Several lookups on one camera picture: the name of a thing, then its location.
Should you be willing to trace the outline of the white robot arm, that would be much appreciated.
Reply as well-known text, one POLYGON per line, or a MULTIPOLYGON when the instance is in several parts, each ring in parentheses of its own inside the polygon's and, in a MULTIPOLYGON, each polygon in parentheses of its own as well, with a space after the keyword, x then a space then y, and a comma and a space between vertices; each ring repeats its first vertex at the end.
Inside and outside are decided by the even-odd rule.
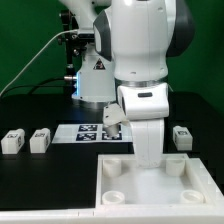
POLYGON ((88 18, 96 52, 114 63, 117 101, 104 107, 109 136, 131 128, 137 164, 161 163, 164 119, 169 116, 166 59, 181 55, 194 37, 186 0, 59 0, 88 18))

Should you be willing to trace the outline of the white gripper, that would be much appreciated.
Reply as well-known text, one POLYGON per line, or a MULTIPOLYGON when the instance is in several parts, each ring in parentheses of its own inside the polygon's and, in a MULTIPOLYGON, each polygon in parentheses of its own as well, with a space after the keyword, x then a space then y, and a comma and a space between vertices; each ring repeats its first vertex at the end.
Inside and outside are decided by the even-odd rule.
POLYGON ((159 167, 164 146, 164 119, 169 116, 168 85, 119 86, 118 102, 129 121, 136 162, 159 167))

